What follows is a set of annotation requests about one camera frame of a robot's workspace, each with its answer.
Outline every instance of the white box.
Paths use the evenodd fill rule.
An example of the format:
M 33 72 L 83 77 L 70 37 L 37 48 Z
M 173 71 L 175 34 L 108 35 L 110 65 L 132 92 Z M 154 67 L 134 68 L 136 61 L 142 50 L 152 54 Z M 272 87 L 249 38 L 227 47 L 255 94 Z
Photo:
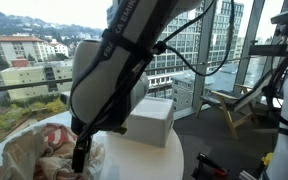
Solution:
M 173 127 L 173 100 L 145 97 L 126 119 L 127 131 L 114 136 L 164 148 Z

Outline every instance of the table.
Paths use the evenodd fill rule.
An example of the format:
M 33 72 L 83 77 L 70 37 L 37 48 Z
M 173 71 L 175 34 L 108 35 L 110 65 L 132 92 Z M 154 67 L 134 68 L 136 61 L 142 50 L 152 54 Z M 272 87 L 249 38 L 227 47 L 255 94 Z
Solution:
M 60 123 L 70 126 L 71 115 L 64 112 L 31 127 L 44 123 Z M 18 132 L 0 143 L 0 165 L 5 143 L 19 136 Z M 183 150 L 179 138 L 172 129 L 165 148 L 159 148 L 121 137 L 111 136 L 106 132 L 94 135 L 93 140 L 103 143 L 105 161 L 100 179 L 182 179 L 184 170 Z

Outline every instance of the city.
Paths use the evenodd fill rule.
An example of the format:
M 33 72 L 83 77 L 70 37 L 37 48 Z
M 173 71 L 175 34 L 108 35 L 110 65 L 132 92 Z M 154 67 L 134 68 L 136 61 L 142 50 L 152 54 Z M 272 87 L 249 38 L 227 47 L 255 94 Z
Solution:
M 101 27 L 95 23 L 94 26 L 65 23 L 62 21 L 64 18 L 59 18 L 61 22 L 48 22 L 33 15 L 0 12 L 0 87 L 9 87 L 0 90 L 0 140 L 16 129 L 67 110 L 59 96 L 71 90 L 75 50 L 82 40 L 102 41 L 102 32 L 109 27 L 120 3 L 120 0 L 108 1 L 105 22 L 102 22 L 104 26 Z M 243 81 L 242 84 L 253 87 L 270 66 L 268 62 L 272 61 L 269 68 L 277 67 L 280 58 L 273 56 L 268 61 L 268 57 L 249 56 L 243 49 L 249 44 L 247 33 L 251 28 L 253 3 L 253 0 L 235 1 L 231 48 L 227 62 L 217 73 L 198 77 L 174 52 L 166 50 L 163 54 L 154 55 L 145 69 L 149 82 L 146 96 L 173 100 L 172 109 L 177 115 L 183 112 L 192 114 L 197 103 L 197 88 L 202 89 L 201 94 L 217 90 L 234 92 L 237 82 Z M 278 14 L 282 7 L 283 0 L 264 4 L 265 16 L 258 18 L 254 43 L 272 45 L 277 42 L 274 37 L 277 26 L 270 24 L 270 17 Z M 165 27 L 158 41 L 201 15 L 205 8 L 203 0 L 197 7 L 178 15 Z M 230 0 L 217 0 L 211 15 L 211 32 L 207 32 L 208 52 L 204 56 L 201 55 L 201 46 L 204 46 L 201 43 L 204 42 L 202 26 L 205 24 L 202 20 L 170 39 L 167 45 L 179 51 L 195 69 L 205 65 L 206 73 L 213 72 L 225 59 L 230 10 Z M 246 63 L 245 76 L 241 80 L 237 76 L 243 63 Z M 201 79 L 203 87 L 197 87 Z

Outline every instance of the floor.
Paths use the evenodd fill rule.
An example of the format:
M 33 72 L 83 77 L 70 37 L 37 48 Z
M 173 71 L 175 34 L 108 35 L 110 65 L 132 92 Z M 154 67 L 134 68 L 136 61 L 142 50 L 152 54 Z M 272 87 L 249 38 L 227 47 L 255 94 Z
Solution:
M 243 170 L 258 177 L 261 158 L 274 150 L 277 139 L 277 133 L 272 132 L 277 123 L 269 117 L 261 116 L 259 119 L 258 125 L 250 120 L 237 128 L 239 140 L 231 137 L 222 112 L 214 108 L 201 111 L 199 118 L 193 114 L 176 120 L 174 129 L 184 151 L 183 179 L 194 179 L 191 174 L 198 166 L 196 157 L 199 152 L 228 170 L 228 176 L 223 178 L 204 166 L 199 179 L 237 179 Z

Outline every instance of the chair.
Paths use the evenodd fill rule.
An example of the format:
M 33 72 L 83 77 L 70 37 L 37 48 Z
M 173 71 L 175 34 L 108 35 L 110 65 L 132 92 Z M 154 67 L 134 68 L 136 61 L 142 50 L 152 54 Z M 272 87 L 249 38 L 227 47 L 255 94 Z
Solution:
M 264 76 L 262 76 L 257 81 L 257 83 L 254 85 L 253 88 L 245 85 L 235 84 L 235 86 L 241 88 L 243 94 L 242 93 L 234 94 L 220 90 L 220 91 L 211 91 L 210 94 L 201 96 L 200 101 L 198 103 L 196 118 L 199 115 L 202 105 L 208 104 L 210 106 L 217 107 L 223 111 L 226 122 L 230 128 L 232 137 L 234 139 L 238 139 L 235 130 L 238 126 L 245 123 L 248 119 L 251 118 L 253 118 L 255 122 L 258 123 L 258 119 L 256 117 L 256 113 L 252 105 L 252 100 L 262 93 L 262 88 L 268 85 L 271 76 L 272 71 L 268 71 Z M 241 110 L 247 105 L 249 107 L 250 113 L 244 114 L 243 112 L 241 112 Z M 239 113 L 243 115 L 243 117 L 238 120 L 233 120 L 231 116 L 232 112 Z

